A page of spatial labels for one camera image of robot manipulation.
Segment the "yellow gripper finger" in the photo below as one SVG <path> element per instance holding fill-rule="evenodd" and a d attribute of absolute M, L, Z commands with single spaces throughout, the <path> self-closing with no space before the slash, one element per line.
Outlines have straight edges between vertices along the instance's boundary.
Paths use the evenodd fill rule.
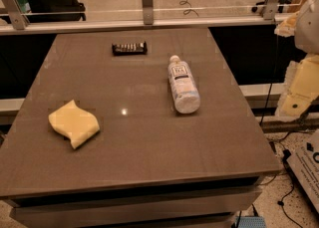
<path fill-rule="evenodd" d="M 293 13 L 283 22 L 276 26 L 274 33 L 281 37 L 291 37 L 294 35 L 298 13 Z"/>
<path fill-rule="evenodd" d="M 308 54 L 299 63 L 290 62 L 275 115 L 278 118 L 300 118 L 318 97 L 319 56 Z"/>

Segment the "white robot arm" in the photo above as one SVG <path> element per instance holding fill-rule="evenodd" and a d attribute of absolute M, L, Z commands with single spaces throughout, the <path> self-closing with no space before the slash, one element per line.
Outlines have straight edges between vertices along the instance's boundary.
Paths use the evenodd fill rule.
<path fill-rule="evenodd" d="M 289 63 L 275 111 L 279 120 L 293 121 L 319 97 L 319 0 L 307 0 L 275 33 L 294 36 L 296 48 L 306 53 L 300 62 Z"/>

